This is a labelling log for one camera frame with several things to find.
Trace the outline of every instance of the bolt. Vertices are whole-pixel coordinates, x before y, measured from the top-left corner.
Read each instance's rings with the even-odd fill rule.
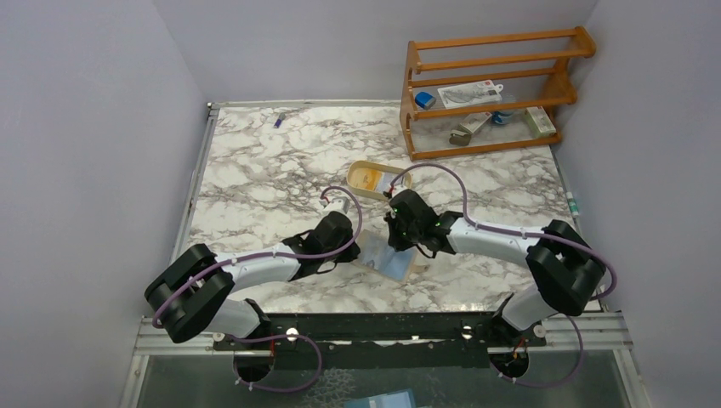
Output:
[[[542,325],[533,326],[533,334],[535,334],[538,338],[546,337],[546,327],[543,327]]]
[[[471,334],[471,331],[473,329],[471,326],[464,326],[463,327],[463,333],[461,334],[461,337],[465,338],[466,340],[470,340],[471,337],[473,337],[473,334]]]
[[[298,334],[298,330],[295,327],[291,327],[290,329],[286,330],[286,334],[288,335],[287,339],[289,342],[294,342],[298,340],[297,337],[294,337],[294,334]]]

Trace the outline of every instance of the gray wall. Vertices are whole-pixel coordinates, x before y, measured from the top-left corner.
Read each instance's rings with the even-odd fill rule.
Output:
[[[599,0],[559,159],[654,406],[718,406],[721,3]]]
[[[409,40],[570,28],[596,0],[155,3],[198,86],[220,102],[399,99]]]
[[[0,406],[116,406],[205,99],[150,0],[2,2],[0,83]]]

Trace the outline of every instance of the marble countertop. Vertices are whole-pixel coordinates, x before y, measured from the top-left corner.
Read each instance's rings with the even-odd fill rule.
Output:
[[[281,112],[286,119],[273,128]],[[314,228],[321,190],[346,185],[352,162],[411,164],[398,117],[394,106],[223,108],[187,246],[205,242],[216,252],[242,252]],[[551,218],[571,221],[547,146],[439,162],[463,178],[478,220],[527,226]],[[460,211],[460,189],[449,175],[433,168],[412,175],[414,190],[438,212]],[[364,228],[387,236],[387,205],[363,197],[360,202]],[[355,222],[354,210],[349,218]],[[266,312],[486,311],[531,282],[531,273],[514,264],[439,254],[405,284],[344,263],[329,274],[272,282],[230,297],[252,298]]]

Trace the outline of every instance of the blue pen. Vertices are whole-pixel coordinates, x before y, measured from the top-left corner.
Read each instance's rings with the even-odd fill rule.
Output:
[[[285,118],[286,118],[286,114],[285,114],[285,113],[281,113],[280,115],[278,115],[278,120],[275,121],[275,125],[273,125],[273,128],[278,128],[278,127],[280,127],[280,126],[281,126],[281,123],[283,123],[283,119],[285,119]]]

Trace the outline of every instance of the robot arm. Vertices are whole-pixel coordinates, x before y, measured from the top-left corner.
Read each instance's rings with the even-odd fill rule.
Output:
[[[361,250],[355,243],[331,257],[308,257],[333,252],[353,238],[353,225],[345,215],[348,209],[347,198],[336,198],[325,207],[326,215],[314,229],[260,251],[216,255],[205,244],[191,246],[148,286],[145,299],[157,312],[189,279],[218,266],[216,257],[225,259],[170,301],[161,314],[162,327],[174,343],[204,331],[248,337],[267,318],[253,300],[235,301],[226,299],[228,295],[266,282],[324,273],[328,271],[320,270],[324,264],[356,259]]]
[[[535,285],[507,298],[494,316],[492,330],[506,342],[551,315],[580,315],[603,277],[604,265],[587,253],[525,235],[555,235],[587,247],[566,222],[554,220],[546,227],[532,228],[486,224],[521,235],[513,236],[477,229],[460,212],[438,215],[413,190],[393,191],[389,204],[392,211],[386,214],[385,221],[389,225],[389,245],[396,251],[423,245],[433,253],[431,258],[437,252],[473,253],[531,270]]]

